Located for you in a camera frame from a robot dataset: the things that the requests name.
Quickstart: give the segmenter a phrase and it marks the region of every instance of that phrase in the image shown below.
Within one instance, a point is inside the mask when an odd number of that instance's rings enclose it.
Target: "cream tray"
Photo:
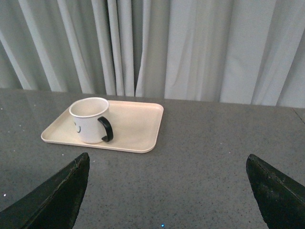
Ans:
[[[147,153],[156,145],[164,108],[159,104],[109,100],[114,138],[106,143],[80,141],[69,108],[41,134],[43,141],[133,153]]]

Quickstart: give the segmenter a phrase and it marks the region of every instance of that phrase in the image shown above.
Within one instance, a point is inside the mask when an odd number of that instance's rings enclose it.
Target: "mug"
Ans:
[[[109,102],[99,97],[81,99],[69,108],[81,141],[96,144],[113,139],[109,122]]]

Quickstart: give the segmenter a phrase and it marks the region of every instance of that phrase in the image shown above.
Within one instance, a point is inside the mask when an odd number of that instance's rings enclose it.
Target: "speckled countertop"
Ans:
[[[74,229],[267,229],[245,170],[251,153],[305,185],[305,109],[104,96],[164,107],[151,152],[41,140],[89,96],[0,89],[0,211],[82,152],[91,168]]]

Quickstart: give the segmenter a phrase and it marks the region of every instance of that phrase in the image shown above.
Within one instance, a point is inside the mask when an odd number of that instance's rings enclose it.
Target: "mug handle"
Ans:
[[[105,117],[99,117],[97,119],[100,123],[102,123],[102,125],[105,127],[106,130],[106,136],[102,137],[102,140],[104,142],[109,142],[111,140],[113,140],[113,131],[112,131],[112,127],[110,125],[110,122],[107,120],[107,118]]]

